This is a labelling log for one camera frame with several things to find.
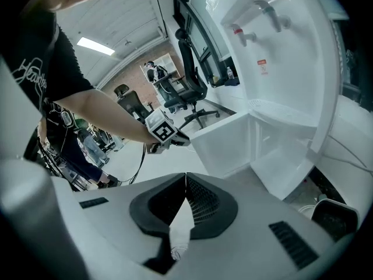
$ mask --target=brick wall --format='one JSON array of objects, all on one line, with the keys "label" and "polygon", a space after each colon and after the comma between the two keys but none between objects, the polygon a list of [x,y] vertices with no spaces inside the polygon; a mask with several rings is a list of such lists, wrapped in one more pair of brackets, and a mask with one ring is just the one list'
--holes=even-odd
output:
[{"label": "brick wall", "polygon": [[142,103],[152,102],[154,108],[158,107],[159,102],[157,100],[156,91],[153,85],[146,80],[140,66],[143,66],[144,63],[147,63],[150,60],[155,60],[167,53],[170,53],[179,73],[183,76],[184,67],[181,64],[174,47],[169,41],[166,41],[128,64],[117,76],[102,88],[102,91],[108,94],[112,99],[116,100],[117,96],[114,93],[114,89],[120,84],[126,84],[129,87],[129,90],[136,91]]}]

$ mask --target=chair base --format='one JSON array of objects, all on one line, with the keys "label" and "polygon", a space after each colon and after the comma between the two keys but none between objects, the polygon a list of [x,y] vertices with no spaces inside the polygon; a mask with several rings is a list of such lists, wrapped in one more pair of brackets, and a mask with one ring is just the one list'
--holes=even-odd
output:
[{"label": "chair base", "polygon": [[201,109],[199,111],[196,111],[196,104],[197,103],[193,103],[192,114],[184,117],[185,122],[183,123],[183,125],[181,127],[179,127],[179,129],[184,128],[187,124],[189,124],[190,122],[192,122],[195,119],[200,126],[200,130],[202,130],[204,128],[204,126],[202,125],[199,117],[210,115],[210,114],[215,114],[216,117],[220,117],[220,113],[218,111],[205,111],[205,109]]}]

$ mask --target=fluorescent light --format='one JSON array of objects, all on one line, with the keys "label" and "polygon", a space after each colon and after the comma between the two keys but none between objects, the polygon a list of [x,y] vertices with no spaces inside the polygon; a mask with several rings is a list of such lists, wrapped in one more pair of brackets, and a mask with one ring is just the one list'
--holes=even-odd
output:
[{"label": "fluorescent light", "polygon": [[93,40],[89,40],[88,38],[86,39],[85,37],[82,37],[79,40],[78,46],[86,47],[86,48],[89,48],[89,49],[92,49],[92,50],[95,50],[95,51],[107,54],[109,56],[112,53],[115,52],[114,50],[112,50],[112,49],[110,49],[108,47],[105,47],[104,45],[99,44],[99,43],[97,43],[97,42],[95,42]]}]

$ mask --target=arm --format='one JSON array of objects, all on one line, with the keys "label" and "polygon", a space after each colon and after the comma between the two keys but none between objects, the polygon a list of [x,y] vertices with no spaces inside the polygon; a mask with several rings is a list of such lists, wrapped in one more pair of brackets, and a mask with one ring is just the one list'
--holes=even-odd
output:
[{"label": "arm", "polygon": [[141,122],[99,90],[78,92],[55,103],[111,134],[147,144],[158,143]]},{"label": "arm", "polygon": [[42,146],[45,145],[45,139],[47,139],[47,121],[43,117],[37,126],[37,132],[39,134],[40,142]]}]

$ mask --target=warning label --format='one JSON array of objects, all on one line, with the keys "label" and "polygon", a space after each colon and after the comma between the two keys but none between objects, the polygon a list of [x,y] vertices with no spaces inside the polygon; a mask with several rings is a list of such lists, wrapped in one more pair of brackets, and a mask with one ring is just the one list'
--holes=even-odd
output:
[{"label": "warning label", "polygon": [[268,74],[268,72],[267,72],[267,61],[265,59],[262,59],[262,60],[259,60],[257,62],[258,62],[258,65],[261,68],[261,74],[262,75],[267,75]]}]

